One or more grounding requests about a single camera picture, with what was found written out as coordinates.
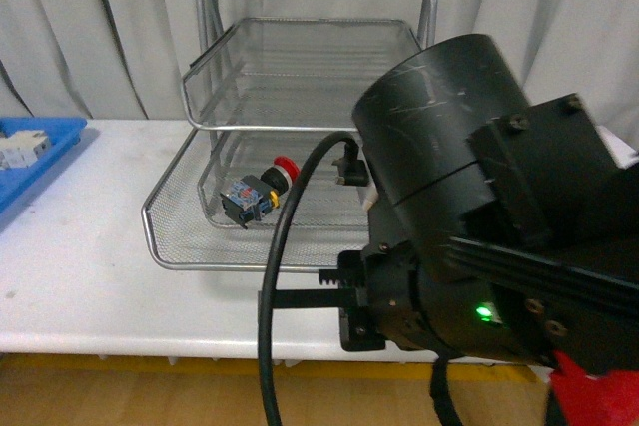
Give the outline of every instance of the green led light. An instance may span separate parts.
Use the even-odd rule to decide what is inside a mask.
[[[492,311],[490,311],[488,308],[486,308],[485,306],[479,306],[477,309],[475,309],[475,311],[477,312],[477,314],[479,316],[481,316],[481,319],[488,319],[492,316]]]

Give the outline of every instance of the black cylindrical motor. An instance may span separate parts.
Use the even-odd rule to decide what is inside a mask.
[[[355,106],[373,178],[434,279],[459,279],[443,263],[440,246],[465,233],[465,213],[495,200],[466,139],[488,120],[528,107],[484,35],[420,52],[375,82]]]

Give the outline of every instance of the wooden floor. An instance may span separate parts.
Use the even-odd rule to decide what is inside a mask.
[[[265,425],[256,365],[239,360],[10,355],[0,363],[4,426]],[[285,426],[438,425],[429,365],[303,362],[276,370]],[[540,426],[546,386],[523,369],[454,365],[466,426]]]

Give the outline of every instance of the white curtain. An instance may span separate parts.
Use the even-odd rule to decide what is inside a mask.
[[[247,15],[401,18],[419,0],[220,0]],[[440,0],[436,40],[493,36],[531,102],[578,92],[639,147],[639,0]],[[194,0],[0,0],[0,115],[183,118]]]

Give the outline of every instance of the electrical switch component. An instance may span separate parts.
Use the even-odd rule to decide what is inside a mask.
[[[220,193],[225,215],[244,229],[249,221],[262,221],[280,206],[280,197],[299,174],[300,169],[293,160],[276,157],[259,178],[246,175]]]
[[[0,138],[0,170],[23,169],[35,164],[51,148],[44,130],[21,130]]]

